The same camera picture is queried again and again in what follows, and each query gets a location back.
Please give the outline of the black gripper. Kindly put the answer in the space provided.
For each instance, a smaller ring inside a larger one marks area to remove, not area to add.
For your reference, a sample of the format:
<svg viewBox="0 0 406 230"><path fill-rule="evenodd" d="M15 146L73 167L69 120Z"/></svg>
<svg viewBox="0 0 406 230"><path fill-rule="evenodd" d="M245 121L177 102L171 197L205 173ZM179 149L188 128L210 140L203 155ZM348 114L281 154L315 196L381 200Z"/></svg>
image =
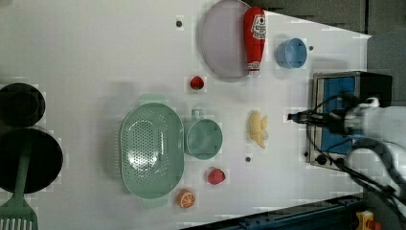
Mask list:
<svg viewBox="0 0 406 230"><path fill-rule="evenodd" d="M331 133L344 134L345 110L333 109L329 113L319 113L316 110L308 109L298 113L289 113L287 120L297 124L304 124L314 127L325 127Z"/></svg>

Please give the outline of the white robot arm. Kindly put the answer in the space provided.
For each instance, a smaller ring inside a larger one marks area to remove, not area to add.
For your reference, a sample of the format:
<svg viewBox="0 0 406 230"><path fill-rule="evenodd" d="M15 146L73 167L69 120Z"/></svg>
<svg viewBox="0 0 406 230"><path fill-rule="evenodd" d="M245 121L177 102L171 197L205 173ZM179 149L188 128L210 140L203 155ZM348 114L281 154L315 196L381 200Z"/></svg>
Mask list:
<svg viewBox="0 0 406 230"><path fill-rule="evenodd" d="M287 119L307 128L324 127L334 134L352 139L350 152L366 150L378 158L389 177L382 184L344 160L332 161L359 186L378 196L388 208L405 221L405 108L382 107L377 98L353 103L348 108L320 112L316 107L290 113Z"/></svg>

